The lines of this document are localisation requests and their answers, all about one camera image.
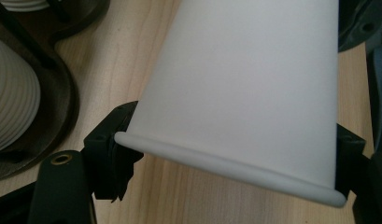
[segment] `white paper cup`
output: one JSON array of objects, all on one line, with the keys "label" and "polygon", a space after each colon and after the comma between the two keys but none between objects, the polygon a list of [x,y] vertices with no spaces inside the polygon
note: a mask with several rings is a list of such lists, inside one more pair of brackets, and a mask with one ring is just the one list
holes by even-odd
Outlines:
[{"label": "white paper cup", "polygon": [[45,0],[0,0],[2,5],[9,11],[30,12],[49,7]]},{"label": "white paper cup", "polygon": [[34,70],[0,41],[0,150],[29,128],[39,101],[40,88]]}]

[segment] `black plastic part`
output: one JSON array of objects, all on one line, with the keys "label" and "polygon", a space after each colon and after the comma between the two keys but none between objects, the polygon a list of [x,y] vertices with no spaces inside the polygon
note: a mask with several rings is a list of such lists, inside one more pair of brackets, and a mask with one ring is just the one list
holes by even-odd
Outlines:
[{"label": "black plastic part", "polygon": [[92,196],[78,151],[55,153],[42,162],[31,203],[30,224],[95,223]]},{"label": "black plastic part", "polygon": [[372,134],[374,137],[375,150],[380,151],[379,145],[381,144],[379,142],[379,135],[382,134],[382,92],[377,84],[374,60],[374,54],[369,54],[366,58],[366,67],[368,74],[369,102],[371,107]]},{"label": "black plastic part", "polygon": [[0,162],[17,163],[25,157],[24,151],[0,152]]},{"label": "black plastic part", "polygon": [[382,0],[339,1],[339,51],[359,45],[382,25]]},{"label": "black plastic part", "polygon": [[71,16],[64,10],[62,3],[59,0],[46,0],[51,10],[57,16],[58,21],[60,22],[69,22],[71,21]]},{"label": "black plastic part", "polygon": [[26,223],[35,182],[0,198],[0,224]]},{"label": "black plastic part", "polygon": [[368,176],[368,168],[371,161],[365,157],[360,157],[359,167],[354,167],[358,171],[357,176],[352,180],[354,193],[357,195],[353,204],[353,215],[357,224],[379,224],[382,223],[382,214],[376,201],[372,187],[371,178]]},{"label": "black plastic part", "polygon": [[358,181],[359,172],[362,169],[366,172],[366,167],[361,167],[365,140],[339,124],[336,127],[335,189],[347,197]]},{"label": "black plastic part", "polygon": [[134,173],[134,163],[144,156],[114,140],[116,132],[127,130],[136,105],[132,102],[116,107],[84,140],[82,155],[96,199],[122,200]]},{"label": "black plastic part", "polygon": [[368,175],[371,179],[375,201],[382,216],[382,153],[375,153],[371,158]]},{"label": "black plastic part", "polygon": [[30,50],[44,67],[53,67],[56,62],[39,46],[38,43],[21,26],[17,19],[12,16],[0,3],[0,22]]}]

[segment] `light wood grain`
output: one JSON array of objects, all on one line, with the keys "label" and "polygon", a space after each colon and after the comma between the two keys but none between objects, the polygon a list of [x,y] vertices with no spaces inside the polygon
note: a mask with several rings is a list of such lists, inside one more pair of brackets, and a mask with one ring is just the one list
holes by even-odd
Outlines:
[{"label": "light wood grain", "polygon": [[[140,97],[178,0],[112,0],[107,15],[62,41],[78,85],[79,118],[58,150],[82,149],[83,138],[115,106]],[[339,60],[338,122],[373,150],[363,46]],[[37,167],[0,181],[0,196],[35,181]],[[95,202],[98,223],[354,223],[350,195],[331,208],[195,170],[150,155],[135,166],[123,202]]]}]

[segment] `wooden table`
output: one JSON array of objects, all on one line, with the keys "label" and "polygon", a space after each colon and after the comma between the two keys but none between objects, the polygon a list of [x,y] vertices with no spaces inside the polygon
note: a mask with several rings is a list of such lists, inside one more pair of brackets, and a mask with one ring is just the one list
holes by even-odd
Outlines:
[{"label": "wooden table", "polygon": [[[112,0],[107,15],[57,46],[78,85],[78,122],[58,150],[83,138],[115,106],[137,100],[179,0]],[[338,122],[373,151],[364,46],[340,54]],[[36,180],[37,166],[0,181],[0,196]],[[351,206],[331,208],[154,156],[135,166],[123,202],[95,202],[98,223],[354,223]]]}]

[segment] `stack of white cups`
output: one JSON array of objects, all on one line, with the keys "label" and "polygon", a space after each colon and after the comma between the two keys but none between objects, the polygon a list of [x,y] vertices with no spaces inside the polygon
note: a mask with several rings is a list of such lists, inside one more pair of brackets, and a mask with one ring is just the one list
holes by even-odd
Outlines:
[{"label": "stack of white cups", "polygon": [[9,11],[30,12],[49,7],[46,0],[0,0]]},{"label": "stack of white cups", "polygon": [[0,150],[28,129],[39,101],[40,87],[34,70],[0,41]]}]

